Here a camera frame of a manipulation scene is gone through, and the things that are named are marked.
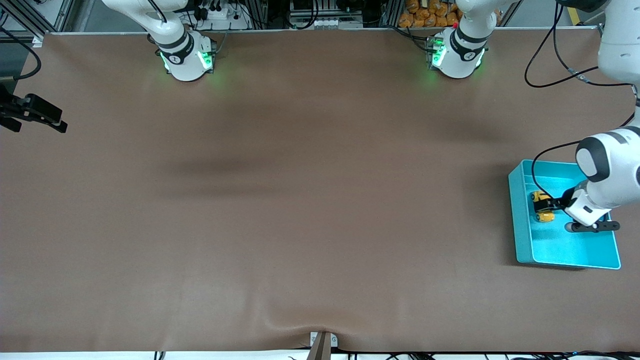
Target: yellow toy car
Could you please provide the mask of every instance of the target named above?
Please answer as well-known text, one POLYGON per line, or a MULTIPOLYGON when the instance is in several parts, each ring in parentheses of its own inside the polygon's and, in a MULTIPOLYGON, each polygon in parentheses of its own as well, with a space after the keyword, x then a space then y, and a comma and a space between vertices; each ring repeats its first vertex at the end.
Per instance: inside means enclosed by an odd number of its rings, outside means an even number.
MULTIPOLYGON (((531 193, 531 200, 538 202, 541 200, 551 199, 551 196, 542 191, 535 191, 531 193)), ((536 213, 536 220, 539 222, 551 222, 556 218, 555 214, 551 210, 539 211, 536 213)))

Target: black cable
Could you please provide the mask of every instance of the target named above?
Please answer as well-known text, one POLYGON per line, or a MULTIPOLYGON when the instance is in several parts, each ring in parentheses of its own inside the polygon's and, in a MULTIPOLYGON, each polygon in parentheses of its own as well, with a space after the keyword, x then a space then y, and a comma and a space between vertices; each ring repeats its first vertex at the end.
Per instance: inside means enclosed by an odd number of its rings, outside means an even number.
POLYGON ((509 356, 503 352, 358 352, 358 351, 347 351, 340 348, 337 348, 333 354, 348 354, 355 355, 354 360, 357 360, 358 354, 384 354, 390 355, 385 360, 398 359, 399 355, 407 355, 410 360, 435 360, 433 357, 435 354, 452 354, 452 355, 460 355, 460 354, 474 354, 474 355, 484 355, 485 359, 488 359, 488 354, 491 355, 502 355, 505 360, 570 360, 575 356, 591 356, 595 359, 595 357, 611 357, 615 360, 634 360, 631 357, 640 357, 640 353, 638 352, 596 352, 591 350, 585 350, 580 352, 558 352, 558 353, 528 353, 528 352, 513 352, 518 356, 514 358, 509 358, 509 356))
POLYGON ((154 0, 147 0, 147 1, 149 2, 149 4, 151 4, 151 7, 153 7, 153 9, 157 12, 157 14, 162 18, 162 22, 166 23, 166 16, 164 16, 164 13, 162 12, 162 10, 160 10, 156 2, 154 0))
POLYGON ((195 30, 193 25, 193 20, 191 20, 191 13, 189 13, 188 11, 187 11, 187 17, 189 17, 189 25, 191 26, 191 29, 195 30))
POLYGON ((381 17, 378 17, 376 20, 372 20, 372 21, 358 21, 359 24, 373 24, 374 22, 379 22, 380 19, 382 19, 381 17))
POLYGON ((15 37, 9 31, 5 30, 2 26, 0 26, 0 31, 5 33, 6 36, 10 37, 14 41, 16 41, 18 44, 22 45, 22 47, 27 49, 27 51, 29 51, 33 55, 33 57, 36 59, 36 67, 35 67, 35 69, 31 70, 27 74, 14 76, 13 80, 15 80, 15 81, 23 80, 23 79, 30 78, 31 76, 34 76, 35 74, 38 74, 38 71, 40 71, 40 69, 42 68, 42 61, 40 60, 40 57, 35 53, 35 51, 32 48, 30 48, 29 46, 27 46, 24 42, 21 42, 17 37, 15 37))
MULTIPOLYGON (((631 116, 629 116, 629 118, 627 120, 625 120, 620 126, 618 127, 623 127, 626 126, 629 122, 631 122, 631 120, 633 120, 635 113, 631 114, 631 116)), ((552 200, 557 199, 556 197, 553 197, 548 191, 546 191, 542 186, 540 186, 540 184, 538 183, 538 180, 536 179, 536 171, 535 171, 535 167, 536 167, 536 161, 538 160, 538 158, 540 158, 540 156, 546 154, 549 151, 553 151, 556 149, 560 149, 562 147, 567 147, 567 146, 571 146, 571 145, 576 145, 578 143, 580 143, 581 140, 577 140, 577 141, 573 141, 573 142, 568 142, 568 143, 564 143, 562 145, 556 145, 553 147, 550 147, 548 149, 545 149, 543 151, 541 151, 538 155, 536 155, 535 158, 533 158, 533 161, 531 162, 531 178, 533 179, 533 183, 540 189, 542 190, 542 192, 546 193, 552 200)), ((564 360, 568 360, 568 357, 564 356, 564 355, 560 355, 561 358, 560 359, 564 359, 564 360)), ((522 357, 517 357, 511 360, 524 360, 524 358, 522 357)))
POLYGON ((287 19, 287 10, 285 10, 282 13, 282 20, 285 24, 287 24, 287 26, 289 26, 290 28, 294 28, 294 29, 298 29, 298 30, 304 30, 304 29, 308 29, 309 27, 311 27, 311 25, 313 25, 316 20, 318 19, 318 16, 320 15, 320 4, 318 3, 318 0, 314 0, 314 3, 316 4, 316 16, 314 17, 314 5, 311 4, 311 19, 309 19, 309 22, 307 23, 307 25, 304 25, 302 28, 299 28, 293 24, 291 24, 291 22, 289 22, 289 20, 287 19))
POLYGON ((556 28, 557 28, 557 23, 558 20, 560 19, 560 16, 558 16, 558 10, 560 11, 560 14, 562 14, 562 12, 564 11, 564 6, 560 5, 559 3, 556 3, 556 12, 554 14, 554 26, 553 26, 553 30, 554 30, 554 51, 556 52, 556 58, 558 58, 558 61, 560 61, 560 64, 562 64, 562 66, 564 67, 565 70, 569 70, 569 66, 567 66, 567 64, 564 62, 564 60, 562 60, 562 57, 560 56, 560 52, 558 51, 558 44, 557 44, 557 38, 556 38, 556 28))
POLYGON ((427 49, 426 47, 424 47, 424 46, 422 46, 422 45, 420 45, 418 43, 418 40, 416 40, 416 37, 411 35, 411 31, 409 30, 409 28, 406 29, 406 32, 407 32, 407 34, 409 34, 409 36, 411 37, 411 40, 413 41, 413 44, 416 45, 418 47, 418 49, 420 49, 422 51, 425 51, 427 53, 431 52, 429 49, 427 49))
POLYGON ((564 79, 560 79, 558 81, 554 81, 552 83, 549 84, 544 84, 544 85, 535 85, 533 83, 531 83, 529 81, 529 68, 531 67, 531 64, 533 63, 533 60, 536 59, 536 57, 538 56, 538 54, 540 53, 540 50, 542 50, 542 47, 545 45, 545 43, 547 42, 547 39, 549 38, 549 36, 554 32, 558 22, 560 21, 560 17, 562 16, 562 13, 560 13, 559 15, 556 12, 556 15, 554 15, 554 24, 551 26, 551 28, 549 29, 549 31, 547 32, 547 34, 545 35, 545 38, 542 39, 542 42, 540 43, 540 46, 538 46, 536 52, 533 54, 533 56, 531 56, 531 60, 529 60, 529 63, 527 64, 527 67, 524 70, 524 81, 527 83, 527 85, 531 86, 532 88, 546 88, 549 86, 554 86, 554 85, 558 85, 560 83, 564 83, 565 81, 571 80, 573 78, 576 78, 582 74, 585 74, 589 71, 594 71, 595 69, 597 69, 597 66, 594 67, 590 67, 586 70, 580 71, 580 72, 576 72, 575 74, 568 76, 564 79))
POLYGON ((427 38, 426 38, 426 37, 419 37, 419 36, 417 36, 417 35, 407 34, 407 33, 405 33, 404 31, 402 31, 400 28, 398 28, 398 27, 396 27, 396 26, 393 26, 393 25, 385 24, 385 25, 382 25, 382 27, 383 27, 383 28, 393 29, 393 30, 395 30, 397 33, 399 33, 400 35, 402 35, 402 36, 404 36, 404 37, 406 37, 406 38, 414 38, 414 39, 416 39, 416 40, 427 40, 427 38))
MULTIPOLYGON (((556 52, 556 58, 558 59, 558 61, 560 61, 560 64, 564 67, 565 70, 567 71, 572 71, 571 68, 569 68, 569 65, 567 65, 564 60, 562 59, 562 56, 560 56, 560 52, 558 51, 558 45, 557 45, 557 37, 556 37, 556 30, 557 30, 557 22, 558 20, 562 17, 562 12, 564 11, 564 6, 560 5, 559 3, 556 3, 556 13, 554 15, 554 26, 553 26, 553 41, 554 41, 554 51, 556 52)), ((631 84, 627 84, 627 83, 618 83, 618 84, 600 84, 600 83, 594 83, 591 82, 589 80, 585 81, 585 83, 589 84, 589 85, 593 85, 593 86, 630 86, 631 84)))
POLYGON ((243 13, 245 13, 247 16, 249 16, 249 18, 250 18, 251 20, 253 20, 254 22, 257 22, 257 23, 258 23, 258 24, 260 24, 261 26, 269 26, 269 24, 268 24, 267 22, 257 20, 257 19, 256 19, 255 17, 253 17, 249 12, 247 12, 247 11, 244 9, 244 7, 242 6, 242 4, 240 4, 240 3, 238 2, 238 0, 235 0, 235 2, 236 2, 236 7, 234 8, 234 10, 235 10, 236 12, 237 12, 237 10, 238 10, 238 9, 237 9, 237 7, 239 6, 239 7, 240 7, 240 9, 242 10, 242 12, 243 12, 243 13))

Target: metal bracket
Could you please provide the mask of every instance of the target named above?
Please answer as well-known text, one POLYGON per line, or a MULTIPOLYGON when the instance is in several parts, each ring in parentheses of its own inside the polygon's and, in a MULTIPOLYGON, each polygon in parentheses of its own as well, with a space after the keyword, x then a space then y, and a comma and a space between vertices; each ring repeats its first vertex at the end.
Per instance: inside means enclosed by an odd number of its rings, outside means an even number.
POLYGON ((33 40, 31 41, 31 44, 33 44, 33 47, 35 47, 35 48, 42 47, 42 39, 40 39, 38 37, 33 37, 33 40))
MULTIPOLYGON (((331 347, 338 347, 338 337, 330 332, 328 332, 327 335, 329 335, 329 337, 331 338, 331 347)), ((310 339, 309 339, 310 347, 314 346, 314 342, 316 341, 317 336, 318 336, 317 331, 311 332, 310 339)))
POLYGON ((312 332, 311 350, 307 360, 331 360, 331 347, 335 342, 338 346, 338 337, 330 332, 312 332))

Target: metal frame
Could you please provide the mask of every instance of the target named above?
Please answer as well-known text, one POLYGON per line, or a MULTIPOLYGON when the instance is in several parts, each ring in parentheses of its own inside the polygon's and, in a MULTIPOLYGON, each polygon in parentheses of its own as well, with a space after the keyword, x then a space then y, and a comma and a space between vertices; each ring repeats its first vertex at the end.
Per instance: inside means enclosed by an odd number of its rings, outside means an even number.
POLYGON ((68 23, 70 10, 76 0, 63 0, 54 24, 51 24, 36 8, 25 0, 0 0, 0 6, 26 31, 13 31, 20 39, 36 37, 39 40, 47 33, 62 31, 68 23))
POLYGON ((82 0, 78 6, 71 7, 67 14, 67 23, 62 31, 85 31, 95 2, 96 0, 82 0))
MULTIPOLYGON (((558 26, 558 30, 574 30, 574 31, 582 31, 582 30, 594 30, 598 29, 598 26, 558 26)), ((416 31, 430 31, 432 33, 437 33, 438 30, 443 28, 422 28, 416 29, 416 31)), ((496 31, 511 31, 511 30, 548 30, 548 28, 538 28, 538 27, 528 27, 528 26, 518 26, 514 28, 496 28, 496 31)), ((229 33, 278 33, 280 31, 297 31, 293 29, 264 29, 264 30, 219 30, 219 31, 203 31, 204 33, 219 33, 224 34, 226 32, 229 33)), ((354 29, 345 29, 343 31, 393 31, 392 29, 387 28, 354 28, 354 29)), ((146 35, 147 33, 144 31, 108 31, 108 32, 95 32, 95 31, 87 31, 87 32, 77 32, 77 33, 52 33, 52 35, 57 36, 85 36, 85 35, 146 35)))
POLYGON ((361 10, 353 10, 353 11, 343 11, 336 5, 336 0, 318 0, 317 5, 319 6, 316 9, 315 2, 313 3, 312 9, 295 9, 293 1, 289 1, 289 22, 292 24, 300 24, 301 22, 307 23, 310 19, 317 14, 318 20, 326 20, 326 19, 334 19, 341 20, 344 22, 354 22, 353 24, 362 24, 362 11, 361 10))
POLYGON ((23 28, 40 40, 44 38, 46 33, 56 31, 44 16, 25 1, 2 0, 0 4, 23 28))
POLYGON ((518 11, 521 4, 522 0, 509 5, 509 8, 504 12, 502 21, 500 21, 500 24, 498 24, 498 26, 507 26, 507 24, 509 24, 509 21, 511 21, 511 19, 513 18, 513 15, 516 13, 516 11, 518 11))
POLYGON ((253 28, 264 29, 264 24, 267 23, 267 2, 261 0, 244 0, 244 5, 249 11, 249 14, 251 14, 251 22, 253 23, 253 28))
POLYGON ((389 0, 380 17, 380 25, 397 26, 404 11, 404 0, 389 0))

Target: wire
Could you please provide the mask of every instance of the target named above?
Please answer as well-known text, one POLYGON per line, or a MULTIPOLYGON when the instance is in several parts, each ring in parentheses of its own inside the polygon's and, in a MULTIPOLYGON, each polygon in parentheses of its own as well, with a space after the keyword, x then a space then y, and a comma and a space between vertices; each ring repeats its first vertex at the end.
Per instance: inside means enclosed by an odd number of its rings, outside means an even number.
POLYGON ((420 45, 419 41, 427 41, 427 37, 419 37, 417 35, 413 35, 411 34, 411 30, 409 30, 409 28, 406 29, 406 32, 402 31, 400 28, 397 28, 393 25, 383 25, 383 28, 390 28, 395 30, 397 33, 399 33, 400 35, 409 38, 413 41, 413 44, 416 45, 420 50, 425 51, 427 53, 432 53, 433 50, 431 49, 427 49, 424 46, 420 45))
MULTIPOLYGON (((635 116, 635 113, 632 113, 631 116, 629 116, 629 118, 627 120, 625 120, 620 126, 618 127, 623 127, 626 126, 629 122, 631 122, 631 120, 633 120, 635 116)), ((533 183, 540 189, 542 190, 542 192, 546 193, 552 200, 557 199, 557 197, 553 197, 548 191, 546 191, 542 186, 540 186, 540 184, 538 183, 538 180, 536 179, 536 161, 538 160, 538 158, 540 158, 540 156, 548 153, 549 151, 553 151, 556 149, 560 149, 562 147, 567 147, 567 146, 571 146, 571 145, 576 145, 578 143, 580 143, 581 140, 577 140, 577 141, 573 141, 573 142, 568 142, 568 143, 564 143, 562 145, 556 145, 553 147, 550 147, 548 149, 545 149, 543 151, 541 151, 538 155, 536 155, 535 158, 533 158, 533 161, 531 162, 531 178, 533 179, 533 183)), ((514 358, 511 360, 523 360, 522 357, 520 358, 514 358)))
POLYGON ((227 41, 227 35, 229 34, 229 30, 227 30, 227 32, 225 32, 225 36, 222 38, 222 41, 220 42, 220 46, 218 46, 216 48, 216 54, 220 53, 220 51, 222 51, 222 47, 225 45, 225 41, 227 41))
MULTIPOLYGON (((562 12, 564 11, 564 6, 560 5, 559 3, 556 3, 556 13, 554 15, 554 26, 553 26, 553 40, 554 40, 554 51, 556 52, 556 58, 558 59, 558 61, 560 61, 560 64, 564 67, 565 70, 567 70, 568 72, 573 72, 573 69, 571 69, 569 67, 569 65, 567 65, 564 60, 562 59, 562 56, 560 56, 560 52, 558 51, 558 45, 557 45, 557 37, 556 37, 556 30, 557 30, 557 22, 558 20, 561 18, 562 16, 562 12)), ((593 85, 593 86, 629 86, 631 84, 627 84, 627 83, 618 83, 618 84, 600 84, 600 83, 594 83, 589 81, 589 79, 585 80, 585 83, 589 84, 589 85, 593 85)))
POLYGON ((571 76, 568 76, 568 77, 566 77, 566 78, 564 78, 564 79, 560 79, 560 80, 558 80, 558 81, 554 81, 553 83, 544 84, 544 85, 535 85, 535 84, 532 84, 532 83, 529 81, 529 68, 531 67, 531 64, 533 63, 533 61, 536 59, 536 57, 537 57, 537 56, 538 56, 538 54, 540 53, 540 50, 542 50, 542 47, 543 47, 543 46, 545 45, 545 43, 547 42, 547 39, 549 38, 549 36, 550 36, 550 35, 553 33, 553 31, 555 30, 555 28, 556 28, 556 26, 557 26, 558 22, 560 21, 560 17, 561 17, 561 16, 562 16, 562 13, 560 13, 560 14, 558 15, 558 13, 557 13, 557 11, 556 11, 556 14, 554 15, 554 23, 553 23, 553 25, 551 26, 551 28, 549 29, 549 31, 548 31, 548 32, 547 32, 547 34, 545 35, 545 38, 544 38, 544 39, 542 39, 542 42, 540 43, 540 46, 538 46, 538 48, 537 48, 536 52, 533 54, 533 56, 531 56, 531 60, 529 60, 529 63, 527 64, 527 67, 526 67, 526 68, 525 68, 525 70, 524 70, 524 81, 527 83, 527 85, 529 85, 529 86, 531 86, 531 87, 533 87, 533 88, 546 88, 546 87, 549 87, 549 86, 558 85, 558 84, 560 84, 560 83, 564 83, 565 81, 568 81, 568 80, 571 80, 571 79, 573 79, 573 78, 576 78, 576 77, 578 77, 578 76, 580 76, 580 75, 582 75, 582 74, 585 74, 585 73, 587 73, 587 72, 589 72, 589 71, 594 71, 595 69, 597 69, 597 68, 598 68, 597 66, 595 66, 595 67, 590 67, 590 68, 588 68, 588 69, 586 69, 586 70, 583 70, 583 71, 580 71, 580 72, 576 72, 575 74, 573 74, 573 75, 571 75, 571 76))
POLYGON ((22 47, 27 49, 27 51, 29 51, 33 55, 33 57, 36 59, 35 69, 31 70, 27 74, 14 76, 13 80, 15 81, 24 80, 24 79, 30 78, 31 76, 34 76, 35 74, 38 74, 38 71, 40 71, 40 69, 42 68, 42 61, 40 60, 40 57, 35 53, 35 51, 29 46, 27 46, 24 42, 21 42, 17 37, 15 37, 9 31, 5 30, 2 26, 0 26, 0 31, 5 33, 6 36, 10 37, 14 41, 16 41, 18 44, 22 45, 22 47))
POLYGON ((418 43, 418 40, 416 40, 416 37, 415 37, 415 36, 413 36, 413 35, 411 35, 411 31, 409 30, 409 28, 407 28, 407 29, 406 29, 406 32, 407 32, 407 34, 409 34, 409 36, 411 37, 411 40, 413 41, 413 44, 414 44, 414 45, 416 45, 416 46, 418 47, 418 49, 420 49, 420 50, 422 50, 422 51, 425 51, 425 52, 427 52, 427 53, 430 53, 430 52, 431 52, 429 49, 427 49, 426 47, 424 47, 424 46, 422 46, 422 45, 420 45, 420 44, 418 43))
POLYGON ((363 24, 363 25, 365 25, 365 24, 373 24, 374 22, 379 22, 380 19, 382 19, 382 16, 378 17, 376 20, 372 20, 372 21, 357 21, 357 23, 358 24, 363 24))
POLYGON ((318 19, 318 15, 320 15, 320 4, 318 3, 318 0, 314 0, 314 3, 316 4, 316 16, 314 17, 314 6, 313 4, 311 5, 311 19, 309 19, 309 22, 307 23, 307 25, 304 25, 302 28, 297 27, 296 25, 293 25, 289 22, 289 20, 287 20, 287 10, 285 10, 282 14, 282 20, 285 24, 287 24, 287 26, 289 26, 290 28, 294 28, 297 30, 304 30, 304 29, 308 29, 309 27, 311 27, 311 25, 316 23, 316 20, 318 19))
POLYGON ((156 11, 158 16, 162 18, 162 22, 166 23, 166 16, 164 16, 164 13, 162 12, 162 10, 160 10, 156 2, 154 0, 147 0, 147 1, 149 2, 149 4, 151 4, 151 7, 153 7, 153 9, 156 11))
POLYGON ((189 13, 188 11, 187 11, 187 17, 189 17, 189 25, 191 26, 191 29, 195 30, 193 25, 193 20, 191 20, 191 13, 189 13))
POLYGON ((247 16, 249 16, 249 18, 250 18, 251 20, 253 20, 254 22, 257 22, 258 24, 260 24, 260 26, 269 26, 269 24, 268 24, 267 22, 257 20, 257 19, 256 19, 255 17, 253 17, 249 12, 247 12, 247 11, 244 9, 244 7, 242 6, 242 4, 240 4, 240 3, 238 2, 238 0, 235 0, 235 2, 236 2, 236 6, 234 7, 234 11, 235 11, 235 12, 239 12, 237 7, 238 7, 238 6, 240 6, 240 9, 242 10, 243 14, 247 14, 247 16))

